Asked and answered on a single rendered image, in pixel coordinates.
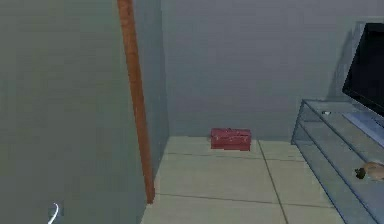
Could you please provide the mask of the black television set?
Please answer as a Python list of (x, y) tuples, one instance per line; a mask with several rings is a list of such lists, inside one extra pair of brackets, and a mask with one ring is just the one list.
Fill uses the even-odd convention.
[(366, 23), (342, 92), (384, 117), (384, 23)]

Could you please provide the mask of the red toolbox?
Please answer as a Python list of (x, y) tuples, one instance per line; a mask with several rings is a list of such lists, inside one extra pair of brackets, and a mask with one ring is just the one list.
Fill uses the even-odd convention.
[(212, 128), (211, 148), (249, 151), (252, 135), (249, 129)]

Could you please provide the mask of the grey glass television stand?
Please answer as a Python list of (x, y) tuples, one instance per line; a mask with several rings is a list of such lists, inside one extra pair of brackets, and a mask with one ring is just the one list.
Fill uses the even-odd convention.
[(296, 145), (345, 224), (384, 224), (384, 119), (349, 101), (301, 101)]

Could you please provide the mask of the brown and black small object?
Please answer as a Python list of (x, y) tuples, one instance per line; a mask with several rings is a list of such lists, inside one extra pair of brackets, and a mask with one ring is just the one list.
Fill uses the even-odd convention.
[(384, 180), (384, 164), (378, 162), (367, 162), (361, 168), (355, 170), (358, 179), (369, 177), (372, 180)]

